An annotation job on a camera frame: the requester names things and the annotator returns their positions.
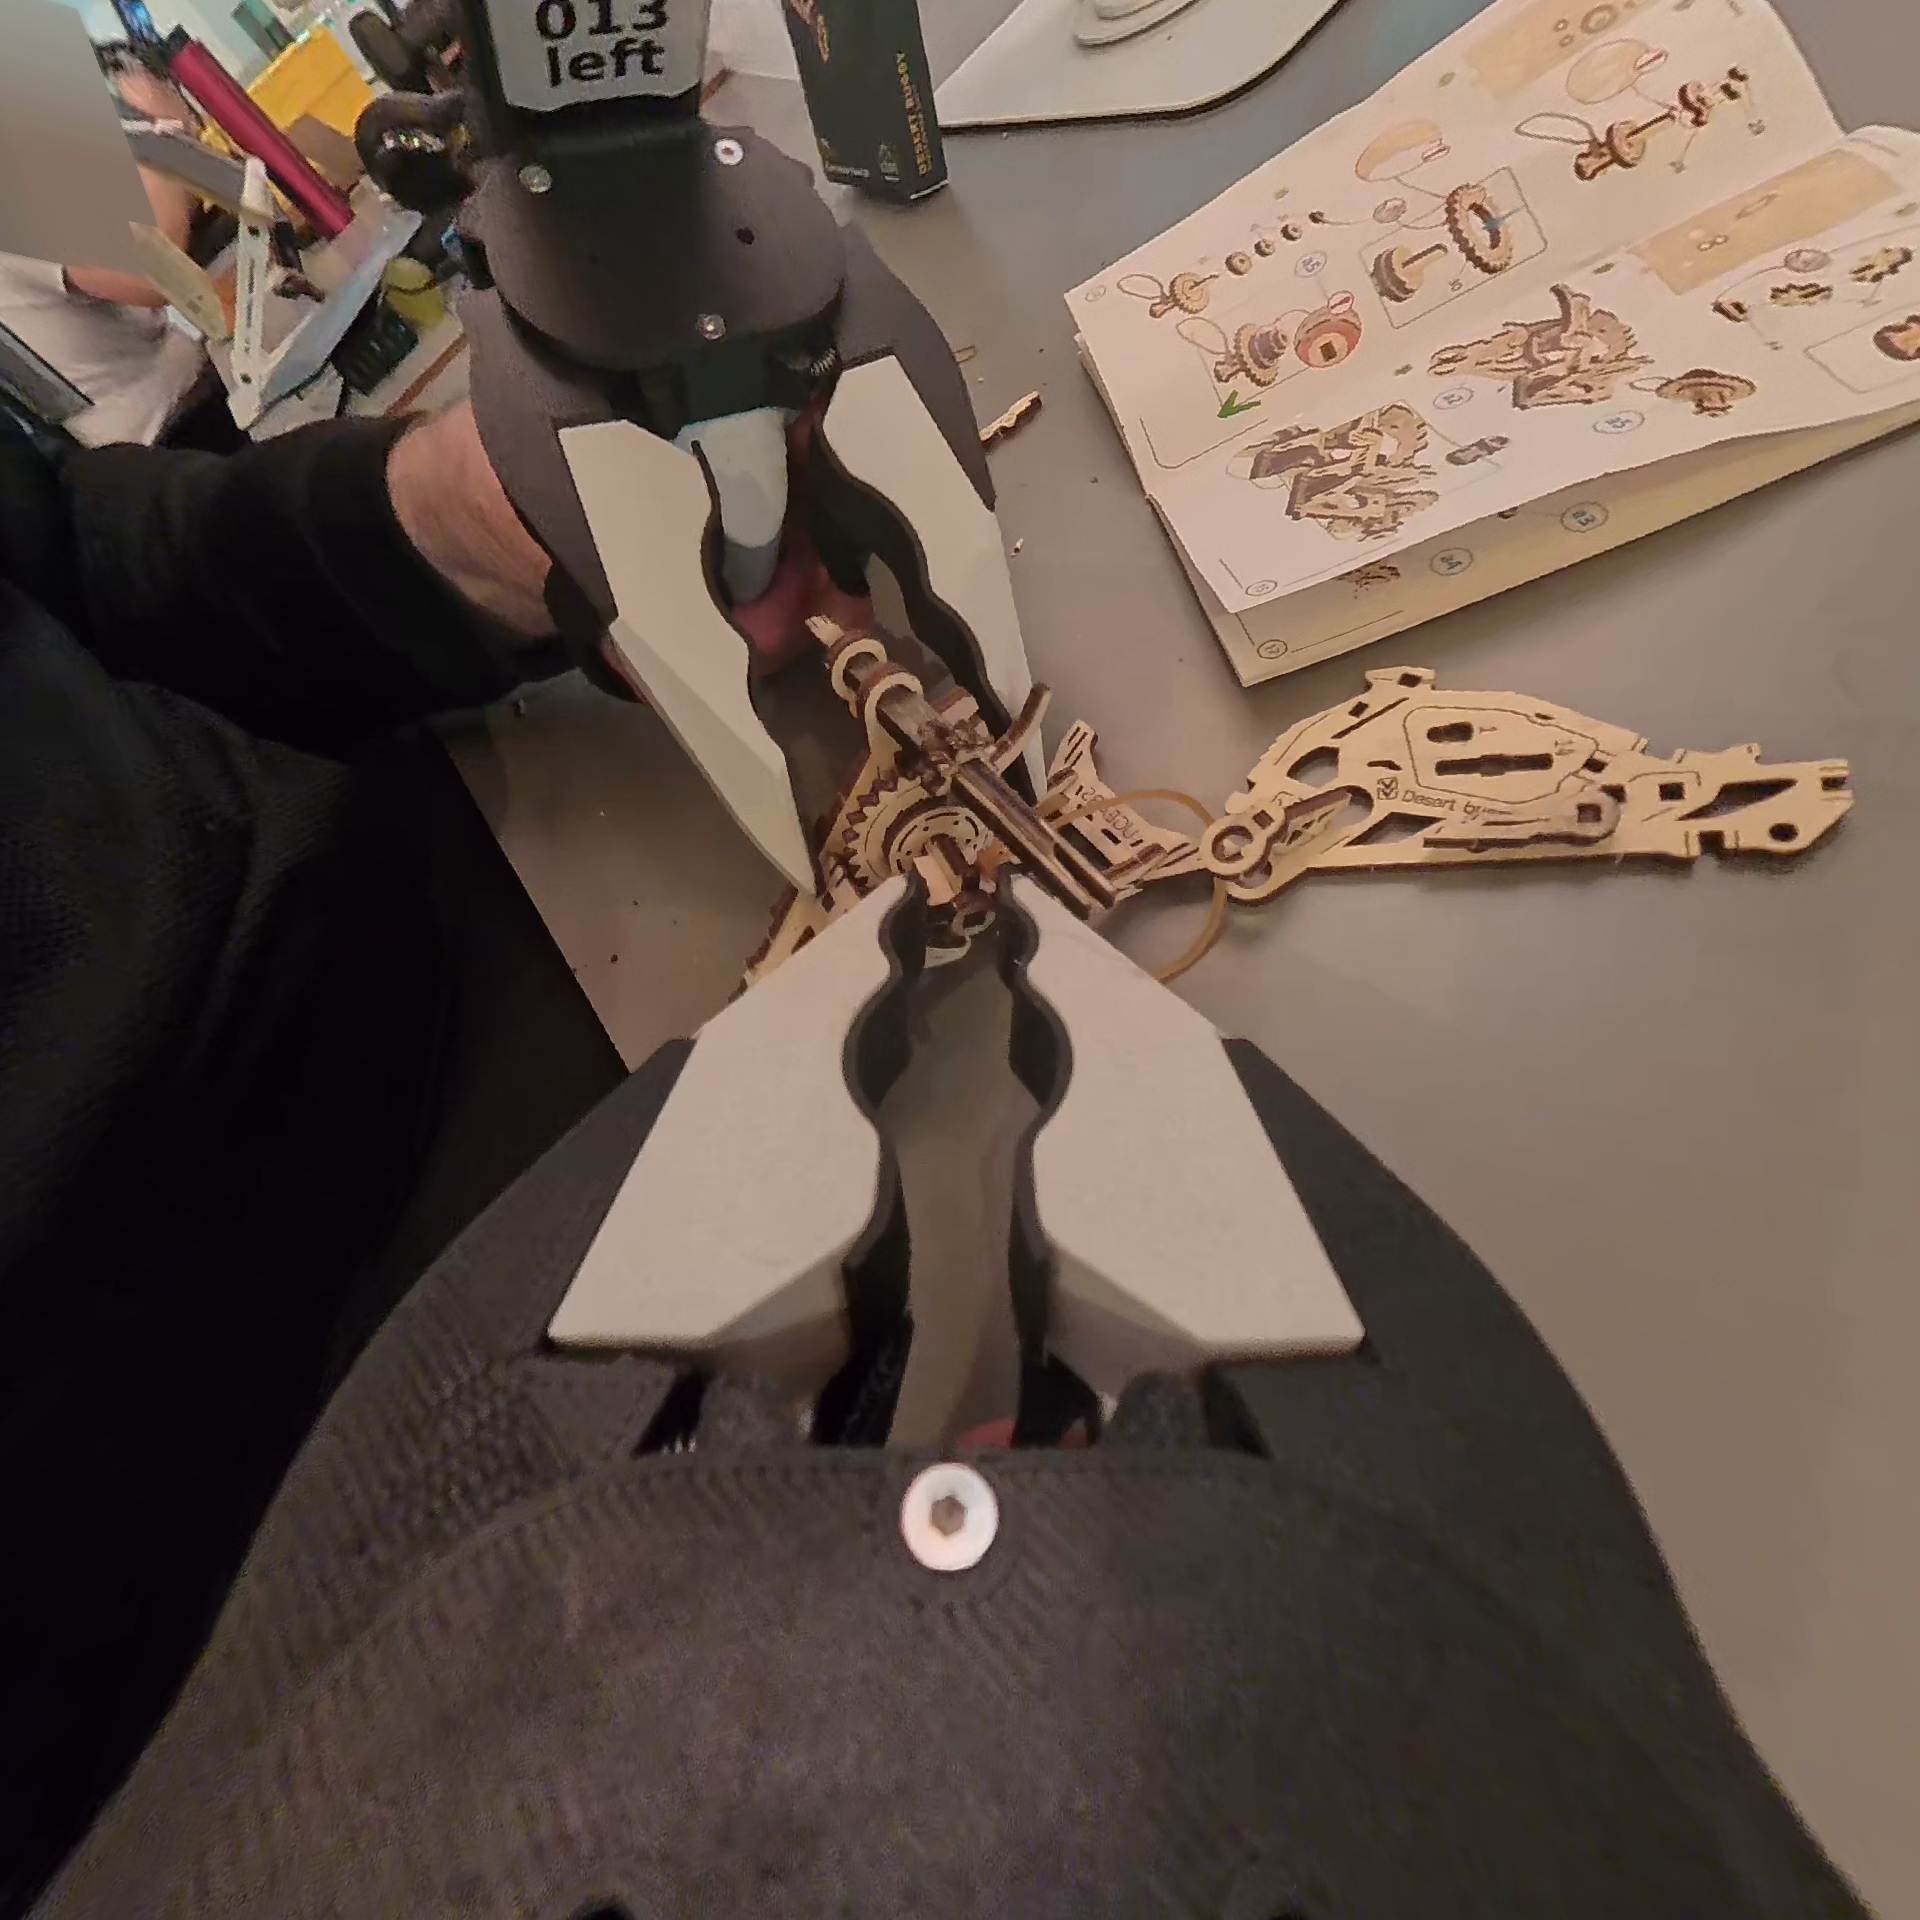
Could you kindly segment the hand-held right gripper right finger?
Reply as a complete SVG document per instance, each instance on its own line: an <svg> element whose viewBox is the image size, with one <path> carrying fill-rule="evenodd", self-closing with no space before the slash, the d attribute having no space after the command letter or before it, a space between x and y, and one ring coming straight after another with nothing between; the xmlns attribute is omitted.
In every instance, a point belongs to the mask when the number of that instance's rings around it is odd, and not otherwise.
<svg viewBox="0 0 1920 1920"><path fill-rule="evenodd" d="M1361 1317L1235 1046L1033 880L1000 914L1015 1152L1010 1286L1028 1360L1074 1374L1355 1352Z"/></svg>

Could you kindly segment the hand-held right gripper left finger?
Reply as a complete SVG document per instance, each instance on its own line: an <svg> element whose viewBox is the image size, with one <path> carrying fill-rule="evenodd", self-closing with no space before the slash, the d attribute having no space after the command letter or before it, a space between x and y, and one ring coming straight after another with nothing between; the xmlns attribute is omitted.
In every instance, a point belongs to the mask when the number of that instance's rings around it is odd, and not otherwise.
<svg viewBox="0 0 1920 1920"><path fill-rule="evenodd" d="M922 888L882 881L697 1029L548 1321L556 1349L747 1374L837 1374L858 1343L849 1260L890 1156L858 1039L908 984Z"/></svg>

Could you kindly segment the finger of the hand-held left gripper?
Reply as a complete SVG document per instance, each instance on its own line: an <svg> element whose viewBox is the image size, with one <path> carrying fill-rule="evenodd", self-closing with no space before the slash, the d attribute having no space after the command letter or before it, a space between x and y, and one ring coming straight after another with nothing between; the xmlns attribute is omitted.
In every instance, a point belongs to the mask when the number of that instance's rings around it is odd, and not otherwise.
<svg viewBox="0 0 1920 1920"><path fill-rule="evenodd" d="M705 454L639 422L568 424L560 449L613 591L623 668L757 849L813 886L793 777L753 701L753 647L722 604Z"/></svg>
<svg viewBox="0 0 1920 1920"><path fill-rule="evenodd" d="M818 421L823 527L880 565L903 628L1007 730L1033 692L993 477L951 357L841 367Z"/></svg>

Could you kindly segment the tan rubber band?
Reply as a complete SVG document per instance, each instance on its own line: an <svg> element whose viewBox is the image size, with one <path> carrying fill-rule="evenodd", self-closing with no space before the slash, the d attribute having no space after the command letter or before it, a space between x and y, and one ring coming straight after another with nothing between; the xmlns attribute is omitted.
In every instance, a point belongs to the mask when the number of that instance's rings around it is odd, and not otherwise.
<svg viewBox="0 0 1920 1920"><path fill-rule="evenodd" d="M1133 808L1153 807L1153 805L1179 807L1183 810L1191 813L1199 820L1199 824L1200 824L1200 836L1199 839L1200 841L1208 839L1208 831L1215 823L1211 807L1200 802L1196 794L1188 794L1188 792L1184 792L1179 789L1173 789L1173 785L1138 785L1138 789L1121 791L1117 802L1127 805L1127 807L1133 807ZM1208 905L1208 918L1205 918L1196 940L1188 943L1188 948L1184 953L1169 959L1167 965L1160 965L1160 966L1149 969L1153 977L1156 977L1161 984L1171 984L1173 980L1183 977L1184 973L1188 973L1199 965L1203 965L1205 958L1216 946L1216 941L1221 940L1221 933L1227 924L1227 906L1231 906L1227 881L1223 877L1219 877L1216 872L1211 872L1211 868L1208 868L1208 872L1211 874L1211 896L1209 896L1209 905Z"/></svg>

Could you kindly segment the wooden model chassis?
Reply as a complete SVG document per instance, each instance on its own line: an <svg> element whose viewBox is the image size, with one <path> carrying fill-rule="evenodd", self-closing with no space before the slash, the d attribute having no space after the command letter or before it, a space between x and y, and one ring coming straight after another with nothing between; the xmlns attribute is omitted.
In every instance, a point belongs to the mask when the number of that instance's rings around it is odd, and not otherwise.
<svg viewBox="0 0 1920 1920"><path fill-rule="evenodd" d="M899 770L922 778L931 792L961 791L969 797L1007 847L993 880L996 916L1001 884L1013 872L1035 880L1082 921L1098 921L1153 881L1203 871L1188 834L1117 802L1121 791L1098 772L1098 733L1087 724L1074 724L1051 757L1040 799L1017 792L1015 775L1027 770L1025 749L1040 742L1048 688L1035 688L1020 717L996 730L962 688L929 694L922 679L892 656L882 633L841 626L826 615L817 615L808 628L823 649L833 692L863 724L866 754L840 802L823 816L813 886L788 890L779 903L767 941L743 972L747 988L779 972L882 886L858 896L840 874L835 855L823 852L844 797L869 772Z"/></svg>

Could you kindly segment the wooden gear axle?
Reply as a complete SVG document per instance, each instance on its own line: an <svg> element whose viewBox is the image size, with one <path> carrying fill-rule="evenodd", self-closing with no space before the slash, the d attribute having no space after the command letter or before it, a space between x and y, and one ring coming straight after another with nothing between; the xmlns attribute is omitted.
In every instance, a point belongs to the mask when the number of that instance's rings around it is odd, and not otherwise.
<svg viewBox="0 0 1920 1920"><path fill-rule="evenodd" d="M899 770L869 772L844 797L823 852L858 896L897 874L919 881L927 969L965 959L996 918L993 880L1007 847L961 791L938 794Z"/></svg>

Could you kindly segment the person's left forearm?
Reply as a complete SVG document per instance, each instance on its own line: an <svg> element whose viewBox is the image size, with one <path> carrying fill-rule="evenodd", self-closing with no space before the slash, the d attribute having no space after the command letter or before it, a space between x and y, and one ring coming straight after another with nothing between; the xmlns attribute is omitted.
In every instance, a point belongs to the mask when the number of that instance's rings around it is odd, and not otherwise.
<svg viewBox="0 0 1920 1920"><path fill-rule="evenodd" d="M474 613L407 541L386 462L407 418L235 452L103 445L8 474L4 575L123 681L333 751L570 669Z"/></svg>

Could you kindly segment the dark model kit box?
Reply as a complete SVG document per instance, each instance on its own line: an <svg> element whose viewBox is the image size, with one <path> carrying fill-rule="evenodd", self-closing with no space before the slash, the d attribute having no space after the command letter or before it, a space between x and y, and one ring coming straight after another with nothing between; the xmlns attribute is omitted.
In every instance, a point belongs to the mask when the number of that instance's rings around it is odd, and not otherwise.
<svg viewBox="0 0 1920 1920"><path fill-rule="evenodd" d="M913 202L948 182L917 1L783 1L823 174Z"/></svg>

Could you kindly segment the person's left hand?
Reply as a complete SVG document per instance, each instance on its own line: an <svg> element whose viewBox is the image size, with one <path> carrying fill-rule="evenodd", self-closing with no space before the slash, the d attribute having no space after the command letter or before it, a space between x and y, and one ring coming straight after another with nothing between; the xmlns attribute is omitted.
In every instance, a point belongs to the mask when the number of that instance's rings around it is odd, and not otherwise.
<svg viewBox="0 0 1920 1920"><path fill-rule="evenodd" d="M386 480L407 541L474 613L524 640L557 636L554 559L500 485L468 398L411 416Z"/></svg>

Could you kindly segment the white folding stand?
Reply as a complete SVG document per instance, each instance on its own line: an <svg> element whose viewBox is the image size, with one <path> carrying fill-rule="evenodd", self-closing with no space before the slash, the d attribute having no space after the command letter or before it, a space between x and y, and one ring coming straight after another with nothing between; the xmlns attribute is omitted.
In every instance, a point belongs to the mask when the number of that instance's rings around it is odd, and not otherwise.
<svg viewBox="0 0 1920 1920"><path fill-rule="evenodd" d="M169 306L212 348L227 350L229 408L244 429L306 388L347 329L377 300L383 277L413 239L420 220L383 196L308 255L283 249L289 230L266 162L229 157L180 126L127 127L139 166L169 176L201 200L235 214L233 306L215 279L151 224L132 224L135 258Z"/></svg>

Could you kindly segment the red metal tube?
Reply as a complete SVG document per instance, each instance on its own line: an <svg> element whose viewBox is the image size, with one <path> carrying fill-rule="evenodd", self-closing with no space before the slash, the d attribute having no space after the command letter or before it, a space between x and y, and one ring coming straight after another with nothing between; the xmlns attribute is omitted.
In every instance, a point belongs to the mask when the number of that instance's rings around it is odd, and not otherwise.
<svg viewBox="0 0 1920 1920"><path fill-rule="evenodd" d="M266 165L279 192L304 214L314 232L327 241L339 239L353 226L347 196L253 105L193 31L175 28L161 47L175 81L235 148Z"/></svg>

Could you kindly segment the white book stand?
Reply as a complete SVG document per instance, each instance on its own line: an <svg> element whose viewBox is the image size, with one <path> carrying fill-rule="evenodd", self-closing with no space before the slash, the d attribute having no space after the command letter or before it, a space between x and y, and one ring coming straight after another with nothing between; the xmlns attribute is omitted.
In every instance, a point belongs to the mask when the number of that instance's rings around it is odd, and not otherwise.
<svg viewBox="0 0 1920 1920"><path fill-rule="evenodd" d="M1188 117L1273 72L1332 1L1023 1L938 86L944 133Z"/></svg>

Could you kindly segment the instruction booklet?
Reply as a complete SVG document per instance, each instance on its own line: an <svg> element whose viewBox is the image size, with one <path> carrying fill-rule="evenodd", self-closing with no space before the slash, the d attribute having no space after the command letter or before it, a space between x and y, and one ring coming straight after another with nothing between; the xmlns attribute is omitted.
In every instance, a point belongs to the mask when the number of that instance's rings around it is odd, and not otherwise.
<svg viewBox="0 0 1920 1920"><path fill-rule="evenodd" d="M1772 4L1491 4L1067 306L1253 688L1915 418L1915 202Z"/></svg>

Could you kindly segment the wooden side panel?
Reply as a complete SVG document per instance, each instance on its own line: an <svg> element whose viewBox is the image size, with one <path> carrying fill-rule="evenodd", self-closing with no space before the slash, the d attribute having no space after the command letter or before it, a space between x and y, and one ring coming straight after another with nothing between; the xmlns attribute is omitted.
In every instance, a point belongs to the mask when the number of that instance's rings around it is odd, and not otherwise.
<svg viewBox="0 0 1920 1920"><path fill-rule="evenodd" d="M1199 855L1255 905L1312 872L1797 856L1853 802L1843 758L1769 762L1756 742L1657 754L1563 703L1404 665L1279 735Z"/></svg>

